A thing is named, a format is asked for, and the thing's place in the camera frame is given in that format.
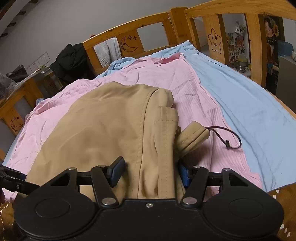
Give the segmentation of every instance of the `wooden bed rail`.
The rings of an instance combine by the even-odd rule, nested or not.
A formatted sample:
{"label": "wooden bed rail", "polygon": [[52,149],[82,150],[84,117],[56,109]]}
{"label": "wooden bed rail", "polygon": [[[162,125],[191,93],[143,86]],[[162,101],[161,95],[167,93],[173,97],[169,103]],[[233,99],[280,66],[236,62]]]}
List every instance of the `wooden bed rail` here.
{"label": "wooden bed rail", "polygon": [[266,37],[263,14],[296,20],[296,9],[287,0],[213,0],[185,10],[193,45],[200,50],[194,18],[202,17],[208,35],[211,58],[228,64],[228,46],[222,14],[244,13],[246,16],[251,62],[251,79],[265,87]]}
{"label": "wooden bed rail", "polygon": [[5,156],[5,152],[2,149],[0,149],[0,161],[4,161]]}
{"label": "wooden bed rail", "polygon": [[[186,7],[174,8],[170,13],[163,12],[163,13],[153,14],[147,17],[139,18],[139,19],[124,23],[122,25],[119,25],[117,27],[111,28],[109,30],[106,30],[105,32],[102,32],[84,41],[83,46],[88,54],[91,65],[93,66],[96,74],[100,74],[104,72],[108,67],[104,67],[104,68],[102,67],[97,57],[97,54],[94,50],[94,46],[107,39],[116,37],[119,43],[122,57],[134,57],[134,58],[150,55],[152,53],[155,53],[167,47],[173,47],[178,43],[183,42],[183,39],[187,40],[189,36],[187,35],[187,33],[189,33],[189,31],[182,30],[183,26],[188,29],[188,26],[186,23],[186,17],[184,13],[185,9]],[[178,18],[178,21],[176,21],[176,23],[173,25],[170,21],[170,17],[172,16],[175,16],[176,18]],[[155,24],[155,23],[163,24],[164,31],[168,39],[169,45],[161,48],[153,49],[150,51],[145,51],[143,48],[142,42],[140,40],[139,34],[137,32],[137,28]],[[179,31],[179,35],[177,35],[178,37],[176,37],[174,29],[175,30],[178,29]]]}
{"label": "wooden bed rail", "polygon": [[25,123],[14,108],[14,104],[17,103],[22,97],[25,97],[28,104],[32,108],[36,106],[36,99],[43,98],[43,95],[35,84],[33,78],[27,80],[24,85],[19,88],[12,96],[10,96],[9,99],[6,100],[0,107],[0,119],[4,120],[5,124],[15,136],[17,136]]}

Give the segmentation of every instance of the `brown patterned fabric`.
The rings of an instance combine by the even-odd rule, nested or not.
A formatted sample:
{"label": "brown patterned fabric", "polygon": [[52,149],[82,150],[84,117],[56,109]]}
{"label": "brown patterned fabric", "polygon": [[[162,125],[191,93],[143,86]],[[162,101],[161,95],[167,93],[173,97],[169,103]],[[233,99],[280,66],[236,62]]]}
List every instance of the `brown patterned fabric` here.
{"label": "brown patterned fabric", "polygon": [[282,241],[296,240],[296,183],[269,192],[284,208],[285,218],[278,232]]}
{"label": "brown patterned fabric", "polygon": [[21,237],[18,228],[13,224],[13,209],[10,202],[0,206],[0,241],[17,241]]}

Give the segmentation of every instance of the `circular pad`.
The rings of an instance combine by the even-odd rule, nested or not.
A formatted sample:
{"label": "circular pad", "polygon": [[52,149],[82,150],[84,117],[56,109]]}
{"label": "circular pad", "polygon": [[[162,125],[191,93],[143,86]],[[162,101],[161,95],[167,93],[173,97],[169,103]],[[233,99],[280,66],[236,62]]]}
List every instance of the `circular pad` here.
{"label": "circular pad", "polygon": [[15,221],[23,232],[42,240],[66,239],[89,224],[94,203],[65,186],[37,189],[15,208]]}
{"label": "circular pad", "polygon": [[276,233],[284,216],[281,205],[257,188],[231,187],[211,197],[203,207],[216,229],[239,238]]}

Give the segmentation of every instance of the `poster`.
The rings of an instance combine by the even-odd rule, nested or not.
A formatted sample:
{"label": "poster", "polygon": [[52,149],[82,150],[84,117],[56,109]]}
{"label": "poster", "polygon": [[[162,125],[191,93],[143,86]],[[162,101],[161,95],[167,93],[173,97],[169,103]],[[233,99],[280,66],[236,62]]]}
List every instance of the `poster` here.
{"label": "poster", "polygon": [[229,61],[238,61],[239,55],[244,53],[243,36],[233,36],[233,33],[226,33]]}
{"label": "poster", "polygon": [[264,15],[267,42],[267,72],[272,74],[272,66],[278,65],[278,41],[285,41],[283,19]]}

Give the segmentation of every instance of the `black jacket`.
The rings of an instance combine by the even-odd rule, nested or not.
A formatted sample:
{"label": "black jacket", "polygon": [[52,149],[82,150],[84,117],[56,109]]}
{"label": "black jacket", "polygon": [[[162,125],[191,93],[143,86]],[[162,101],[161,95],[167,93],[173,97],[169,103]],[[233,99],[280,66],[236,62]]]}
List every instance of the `black jacket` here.
{"label": "black jacket", "polygon": [[50,67],[59,79],[67,83],[72,83],[77,79],[93,80],[95,76],[87,60],[88,56],[83,44],[75,44],[74,46],[68,44]]}

